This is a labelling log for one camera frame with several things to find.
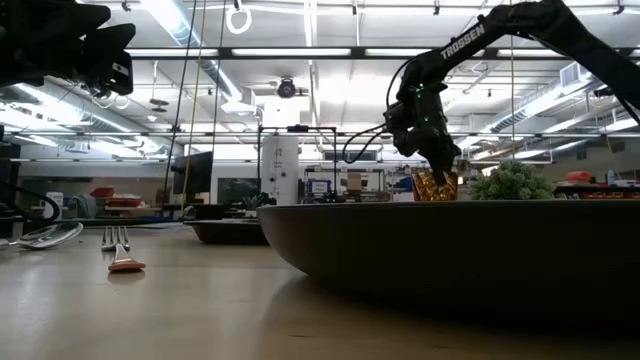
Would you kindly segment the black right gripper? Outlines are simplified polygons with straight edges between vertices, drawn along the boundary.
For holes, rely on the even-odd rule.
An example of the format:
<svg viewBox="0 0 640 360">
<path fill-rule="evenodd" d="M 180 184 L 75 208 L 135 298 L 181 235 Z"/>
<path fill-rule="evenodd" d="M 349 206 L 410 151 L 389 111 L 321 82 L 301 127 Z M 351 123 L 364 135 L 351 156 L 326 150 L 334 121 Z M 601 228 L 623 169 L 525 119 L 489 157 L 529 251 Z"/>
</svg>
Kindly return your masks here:
<svg viewBox="0 0 640 360">
<path fill-rule="evenodd" d="M 410 157 L 424 157 L 432 168 L 438 186 L 446 184 L 454 159 L 461 154 L 447 128 L 440 93 L 443 83 L 411 87 L 406 97 L 387 107 L 383 113 L 387 131 L 397 151 Z"/>
</svg>

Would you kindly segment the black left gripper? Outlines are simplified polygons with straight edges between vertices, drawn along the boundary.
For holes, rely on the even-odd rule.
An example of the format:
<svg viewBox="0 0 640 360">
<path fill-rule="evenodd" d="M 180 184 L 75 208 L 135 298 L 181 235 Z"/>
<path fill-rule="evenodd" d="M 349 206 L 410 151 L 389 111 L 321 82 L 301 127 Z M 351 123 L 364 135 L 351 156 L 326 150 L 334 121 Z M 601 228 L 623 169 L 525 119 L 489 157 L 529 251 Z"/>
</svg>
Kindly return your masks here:
<svg viewBox="0 0 640 360">
<path fill-rule="evenodd" d="M 76 67 L 92 96 L 133 92 L 132 59 L 125 48 L 135 35 L 136 26 L 126 23 L 97 29 L 81 41 Z"/>
</svg>

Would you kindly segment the gold faceted cup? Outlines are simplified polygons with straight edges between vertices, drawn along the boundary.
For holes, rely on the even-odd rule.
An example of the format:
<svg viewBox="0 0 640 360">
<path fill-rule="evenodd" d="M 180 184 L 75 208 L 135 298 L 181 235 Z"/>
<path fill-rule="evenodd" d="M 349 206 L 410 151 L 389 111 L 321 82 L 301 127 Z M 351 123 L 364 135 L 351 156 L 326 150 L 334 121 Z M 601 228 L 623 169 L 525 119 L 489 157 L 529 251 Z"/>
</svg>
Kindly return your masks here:
<svg viewBox="0 0 640 360">
<path fill-rule="evenodd" d="M 438 185 L 430 170 L 412 173 L 413 197 L 415 201 L 454 201 L 458 194 L 458 174 L 446 172 L 445 183 Z"/>
</svg>

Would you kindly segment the yellow-handled metal spoon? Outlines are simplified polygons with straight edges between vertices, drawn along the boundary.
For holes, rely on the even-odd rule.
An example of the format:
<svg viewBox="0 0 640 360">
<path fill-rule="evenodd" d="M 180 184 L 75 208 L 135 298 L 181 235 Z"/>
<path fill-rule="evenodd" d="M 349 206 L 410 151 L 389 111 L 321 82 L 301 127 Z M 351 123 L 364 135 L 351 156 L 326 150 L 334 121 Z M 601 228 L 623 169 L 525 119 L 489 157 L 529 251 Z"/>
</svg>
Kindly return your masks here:
<svg viewBox="0 0 640 360">
<path fill-rule="evenodd" d="M 65 222 L 53 224 L 22 235 L 15 241 L 0 238 L 0 251 L 11 247 L 28 250 L 46 250 L 56 247 L 77 237 L 84 226 L 80 222 Z"/>
</svg>

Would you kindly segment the large dark plate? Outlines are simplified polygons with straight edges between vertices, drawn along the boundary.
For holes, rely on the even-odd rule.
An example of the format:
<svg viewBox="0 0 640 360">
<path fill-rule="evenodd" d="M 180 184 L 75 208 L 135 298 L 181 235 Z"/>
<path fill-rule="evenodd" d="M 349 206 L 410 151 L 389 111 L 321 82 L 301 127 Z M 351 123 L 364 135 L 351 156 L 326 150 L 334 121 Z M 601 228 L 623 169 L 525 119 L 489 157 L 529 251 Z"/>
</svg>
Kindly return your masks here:
<svg viewBox="0 0 640 360">
<path fill-rule="evenodd" d="M 262 207 L 276 253 L 351 291 L 470 305 L 640 305 L 640 200 Z"/>
</svg>

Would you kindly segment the black tray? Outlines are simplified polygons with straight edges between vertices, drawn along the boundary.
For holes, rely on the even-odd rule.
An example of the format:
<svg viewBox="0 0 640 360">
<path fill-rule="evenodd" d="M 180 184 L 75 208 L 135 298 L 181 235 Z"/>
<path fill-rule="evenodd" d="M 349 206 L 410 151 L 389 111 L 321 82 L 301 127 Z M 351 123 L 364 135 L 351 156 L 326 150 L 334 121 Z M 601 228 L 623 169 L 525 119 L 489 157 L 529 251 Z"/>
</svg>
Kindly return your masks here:
<svg viewBox="0 0 640 360">
<path fill-rule="evenodd" d="M 209 245 L 269 245 L 257 219 L 193 220 L 184 224 Z"/>
</svg>

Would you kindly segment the green broccoli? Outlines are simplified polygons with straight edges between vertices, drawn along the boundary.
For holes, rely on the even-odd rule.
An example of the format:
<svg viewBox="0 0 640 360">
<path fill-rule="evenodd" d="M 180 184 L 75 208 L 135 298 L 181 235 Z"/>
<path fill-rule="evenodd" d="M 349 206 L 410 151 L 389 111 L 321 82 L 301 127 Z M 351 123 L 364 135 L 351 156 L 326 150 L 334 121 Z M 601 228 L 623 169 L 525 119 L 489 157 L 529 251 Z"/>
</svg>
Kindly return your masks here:
<svg viewBox="0 0 640 360">
<path fill-rule="evenodd" d="M 472 200 L 551 199 L 555 186 L 530 165 L 516 160 L 502 162 L 489 175 L 470 182 Z"/>
</svg>

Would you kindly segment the black computer monitor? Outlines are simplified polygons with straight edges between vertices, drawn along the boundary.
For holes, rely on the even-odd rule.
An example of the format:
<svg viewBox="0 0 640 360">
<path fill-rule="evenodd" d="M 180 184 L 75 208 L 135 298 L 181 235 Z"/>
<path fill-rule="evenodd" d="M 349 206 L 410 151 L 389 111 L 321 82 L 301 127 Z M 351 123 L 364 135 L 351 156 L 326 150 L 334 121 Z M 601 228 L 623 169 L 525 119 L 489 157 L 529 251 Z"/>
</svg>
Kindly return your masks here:
<svg viewBox="0 0 640 360">
<path fill-rule="evenodd" d="M 177 157 L 170 166 L 170 171 L 173 173 L 173 193 L 185 194 L 187 202 L 192 202 L 196 194 L 208 193 L 211 186 L 212 165 L 212 152 Z"/>
</svg>

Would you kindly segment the white container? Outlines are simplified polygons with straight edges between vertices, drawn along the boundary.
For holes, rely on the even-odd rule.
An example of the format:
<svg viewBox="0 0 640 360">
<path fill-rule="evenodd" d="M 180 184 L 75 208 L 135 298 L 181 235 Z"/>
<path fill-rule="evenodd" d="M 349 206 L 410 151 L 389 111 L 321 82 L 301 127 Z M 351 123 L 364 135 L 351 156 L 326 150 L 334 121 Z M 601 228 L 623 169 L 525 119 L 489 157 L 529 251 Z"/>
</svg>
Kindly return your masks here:
<svg viewBox="0 0 640 360">
<path fill-rule="evenodd" d="M 62 192 L 47 192 L 45 194 L 43 216 L 47 220 L 60 220 L 63 211 L 64 194 Z"/>
</svg>

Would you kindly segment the white cylindrical tank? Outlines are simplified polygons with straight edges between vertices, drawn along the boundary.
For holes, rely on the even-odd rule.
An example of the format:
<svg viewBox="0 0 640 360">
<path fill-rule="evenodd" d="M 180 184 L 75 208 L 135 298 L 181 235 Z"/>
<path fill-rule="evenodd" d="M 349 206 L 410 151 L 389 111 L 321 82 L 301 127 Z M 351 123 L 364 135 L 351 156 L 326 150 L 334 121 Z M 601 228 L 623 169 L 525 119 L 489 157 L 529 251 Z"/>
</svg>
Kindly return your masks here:
<svg viewBox="0 0 640 360">
<path fill-rule="evenodd" d="M 261 146 L 261 190 L 277 205 L 298 203 L 298 138 L 273 135 Z"/>
</svg>

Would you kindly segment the small potted plant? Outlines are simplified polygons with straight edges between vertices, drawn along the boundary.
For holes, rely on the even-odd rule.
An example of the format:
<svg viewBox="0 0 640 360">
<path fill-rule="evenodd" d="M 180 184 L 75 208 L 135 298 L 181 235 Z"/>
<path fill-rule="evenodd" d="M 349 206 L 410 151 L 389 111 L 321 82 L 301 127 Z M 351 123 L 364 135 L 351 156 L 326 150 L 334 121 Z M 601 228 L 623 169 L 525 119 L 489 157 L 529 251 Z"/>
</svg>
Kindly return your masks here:
<svg viewBox="0 0 640 360">
<path fill-rule="evenodd" d="M 265 193 L 243 197 L 242 203 L 245 208 L 245 216 L 248 218 L 256 218 L 257 209 L 260 206 L 263 206 L 267 199 L 268 199 L 268 196 Z"/>
</svg>

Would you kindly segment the black metal frame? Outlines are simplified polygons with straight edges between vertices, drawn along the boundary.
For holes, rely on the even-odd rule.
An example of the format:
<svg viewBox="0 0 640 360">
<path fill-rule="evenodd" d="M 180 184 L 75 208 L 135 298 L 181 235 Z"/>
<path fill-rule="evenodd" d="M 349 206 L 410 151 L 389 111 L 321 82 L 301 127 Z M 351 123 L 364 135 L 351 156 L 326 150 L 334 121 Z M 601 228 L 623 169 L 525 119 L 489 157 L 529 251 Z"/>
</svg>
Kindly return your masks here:
<svg viewBox="0 0 640 360">
<path fill-rule="evenodd" d="M 293 137 L 300 137 L 304 134 L 312 133 L 317 136 L 324 136 L 326 132 L 331 132 L 333 134 L 333 150 L 334 150 L 334 159 L 333 159 L 333 180 L 329 182 L 327 185 L 327 189 L 324 192 L 327 195 L 331 202 L 334 202 L 337 198 L 337 130 L 335 127 L 310 127 L 306 125 L 292 125 L 286 127 L 264 127 L 259 126 L 257 130 L 257 178 L 260 181 L 259 190 L 261 190 L 261 146 L 264 140 L 273 135 L 283 135 L 290 134 Z"/>
</svg>

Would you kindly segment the orange-handled metal fork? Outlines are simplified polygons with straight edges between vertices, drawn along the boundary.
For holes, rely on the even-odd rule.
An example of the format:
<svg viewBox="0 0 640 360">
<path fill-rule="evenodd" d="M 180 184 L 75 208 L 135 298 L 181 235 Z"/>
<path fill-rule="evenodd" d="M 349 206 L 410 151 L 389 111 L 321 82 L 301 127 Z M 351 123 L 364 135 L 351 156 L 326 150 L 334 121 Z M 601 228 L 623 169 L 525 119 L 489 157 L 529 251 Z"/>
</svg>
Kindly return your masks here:
<svg viewBox="0 0 640 360">
<path fill-rule="evenodd" d="M 130 240 L 125 226 L 108 226 L 104 229 L 101 241 L 101 251 L 113 253 L 114 257 L 108 270 L 111 273 L 143 271 L 146 264 L 131 257 Z"/>
</svg>

